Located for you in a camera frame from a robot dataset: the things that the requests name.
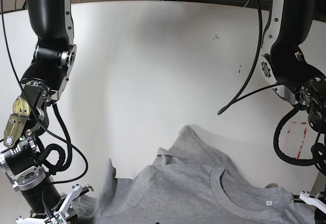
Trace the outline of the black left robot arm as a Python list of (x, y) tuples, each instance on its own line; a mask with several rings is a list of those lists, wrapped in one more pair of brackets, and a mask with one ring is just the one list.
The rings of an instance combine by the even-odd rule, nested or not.
[(311, 159), (290, 157), (279, 147), (283, 126), (299, 111), (307, 112), (308, 124), (318, 136), (325, 135), (325, 74), (308, 64), (300, 49), (310, 31), (316, 3), (317, 0), (270, 0), (259, 62), (274, 92), (293, 107), (276, 127), (276, 155), (291, 165), (314, 165), (324, 175), (325, 143), (314, 142)]

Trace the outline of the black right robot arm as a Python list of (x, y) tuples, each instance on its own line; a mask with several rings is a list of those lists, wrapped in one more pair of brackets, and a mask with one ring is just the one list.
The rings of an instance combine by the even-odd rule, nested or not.
[(30, 66), (17, 79), (21, 95), (1, 140), (1, 168), (31, 208), (17, 223), (76, 223), (72, 203), (92, 187), (76, 184), (71, 193), (59, 194), (52, 179), (78, 152), (57, 106), (76, 56), (71, 0), (26, 3), (38, 41)]

